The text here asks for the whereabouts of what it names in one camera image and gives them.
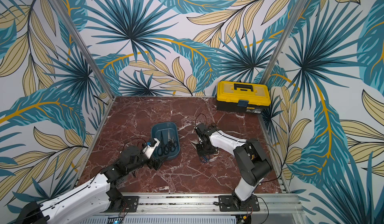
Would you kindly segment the blue handled scissors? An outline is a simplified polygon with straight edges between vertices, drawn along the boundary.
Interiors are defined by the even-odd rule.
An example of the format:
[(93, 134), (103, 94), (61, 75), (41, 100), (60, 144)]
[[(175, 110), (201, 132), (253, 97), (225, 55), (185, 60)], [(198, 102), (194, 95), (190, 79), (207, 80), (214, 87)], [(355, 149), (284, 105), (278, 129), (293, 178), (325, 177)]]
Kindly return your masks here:
[(202, 162), (202, 163), (209, 163), (210, 161), (211, 161), (211, 156), (210, 155), (208, 155), (208, 156), (205, 156), (205, 155), (203, 155), (203, 156), (200, 156), (200, 161)]

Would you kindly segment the medium black scissors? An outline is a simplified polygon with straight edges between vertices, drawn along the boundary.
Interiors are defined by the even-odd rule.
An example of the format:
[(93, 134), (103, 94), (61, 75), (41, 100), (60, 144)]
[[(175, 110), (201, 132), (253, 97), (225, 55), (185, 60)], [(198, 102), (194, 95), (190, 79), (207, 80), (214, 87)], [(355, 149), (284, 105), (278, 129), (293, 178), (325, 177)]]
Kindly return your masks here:
[(171, 136), (170, 130), (168, 131), (167, 147), (168, 147), (170, 152), (174, 152), (177, 148), (177, 143), (175, 141), (174, 136)]

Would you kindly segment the teal plastic storage box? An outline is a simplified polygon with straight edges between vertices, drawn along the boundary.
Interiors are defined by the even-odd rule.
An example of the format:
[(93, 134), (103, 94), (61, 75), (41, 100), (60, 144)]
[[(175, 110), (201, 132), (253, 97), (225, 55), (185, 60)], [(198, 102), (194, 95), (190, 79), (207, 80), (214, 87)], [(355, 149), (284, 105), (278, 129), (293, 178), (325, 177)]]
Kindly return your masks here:
[(163, 132), (164, 141), (167, 144), (167, 142), (168, 142), (168, 131), (169, 130), (170, 130), (171, 136), (174, 136), (175, 141), (177, 143), (176, 150), (174, 152), (169, 152), (168, 155), (164, 155), (164, 156), (160, 156), (159, 157), (158, 154), (157, 154), (157, 150), (158, 150), (158, 147), (157, 147), (155, 149), (154, 153), (153, 153), (153, 157), (154, 158), (167, 157), (167, 161), (168, 161), (168, 160), (175, 159), (179, 155), (179, 152), (180, 152), (180, 141), (179, 141), (179, 136), (178, 136), (178, 129), (177, 129), (177, 126), (176, 126), (176, 124), (174, 122), (164, 122), (164, 123), (159, 123), (159, 124), (154, 125), (152, 127), (152, 129), (151, 129), (151, 137), (152, 138), (157, 138), (160, 141), (161, 132)]

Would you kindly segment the large black scissors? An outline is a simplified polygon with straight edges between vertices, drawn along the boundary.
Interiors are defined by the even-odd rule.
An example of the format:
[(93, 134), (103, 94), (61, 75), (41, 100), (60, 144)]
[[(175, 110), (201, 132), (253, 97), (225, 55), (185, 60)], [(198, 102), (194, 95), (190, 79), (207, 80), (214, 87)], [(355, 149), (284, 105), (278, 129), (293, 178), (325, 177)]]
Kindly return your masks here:
[(170, 152), (169, 151), (169, 147), (168, 147), (168, 145), (164, 141), (163, 132), (161, 132), (160, 144), (158, 146), (157, 154), (160, 157), (160, 156), (168, 155), (169, 152)]

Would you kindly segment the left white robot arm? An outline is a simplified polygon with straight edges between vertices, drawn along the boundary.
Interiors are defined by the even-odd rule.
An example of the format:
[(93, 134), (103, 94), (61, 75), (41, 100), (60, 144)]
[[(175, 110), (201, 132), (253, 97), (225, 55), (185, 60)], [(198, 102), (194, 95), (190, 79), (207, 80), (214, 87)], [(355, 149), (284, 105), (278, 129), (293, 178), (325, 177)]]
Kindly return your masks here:
[(114, 209), (125, 208), (123, 195), (117, 189), (123, 179), (134, 171), (148, 166), (158, 170), (167, 159), (152, 157), (155, 148), (140, 149), (129, 146), (109, 166), (89, 181), (51, 200), (38, 204), (33, 201), (25, 205), (15, 224), (77, 224), (93, 215)]

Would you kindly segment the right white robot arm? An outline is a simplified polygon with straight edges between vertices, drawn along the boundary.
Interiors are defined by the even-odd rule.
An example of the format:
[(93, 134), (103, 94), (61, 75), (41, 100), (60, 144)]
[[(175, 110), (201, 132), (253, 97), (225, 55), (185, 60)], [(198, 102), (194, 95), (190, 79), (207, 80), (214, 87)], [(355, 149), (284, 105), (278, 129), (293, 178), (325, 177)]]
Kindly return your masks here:
[(262, 144), (256, 139), (239, 139), (220, 130), (214, 124), (206, 126), (201, 123), (195, 127), (198, 141), (195, 145), (201, 161), (207, 162), (212, 155), (221, 149), (233, 155), (236, 159), (241, 179), (229, 196), (228, 201), (222, 201), (222, 207), (234, 207), (235, 210), (251, 207), (257, 204), (253, 195), (257, 185), (274, 169), (272, 161)]

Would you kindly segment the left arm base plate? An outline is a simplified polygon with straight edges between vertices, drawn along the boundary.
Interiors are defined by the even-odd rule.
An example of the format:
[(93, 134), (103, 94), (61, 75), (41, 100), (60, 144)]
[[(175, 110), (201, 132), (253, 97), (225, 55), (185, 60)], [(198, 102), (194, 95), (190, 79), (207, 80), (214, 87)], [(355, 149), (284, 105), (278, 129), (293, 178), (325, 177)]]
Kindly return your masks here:
[(122, 196), (111, 201), (106, 213), (135, 213), (138, 208), (139, 196)]

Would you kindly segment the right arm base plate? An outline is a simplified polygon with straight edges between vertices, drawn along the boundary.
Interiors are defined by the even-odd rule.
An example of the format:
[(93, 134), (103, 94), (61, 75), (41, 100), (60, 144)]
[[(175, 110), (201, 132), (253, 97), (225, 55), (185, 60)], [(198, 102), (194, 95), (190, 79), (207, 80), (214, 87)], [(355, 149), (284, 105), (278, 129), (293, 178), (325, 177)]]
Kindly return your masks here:
[(218, 201), (215, 202), (219, 206), (221, 212), (258, 212), (260, 211), (259, 201), (257, 196), (251, 195), (245, 201), (233, 195), (218, 196)]

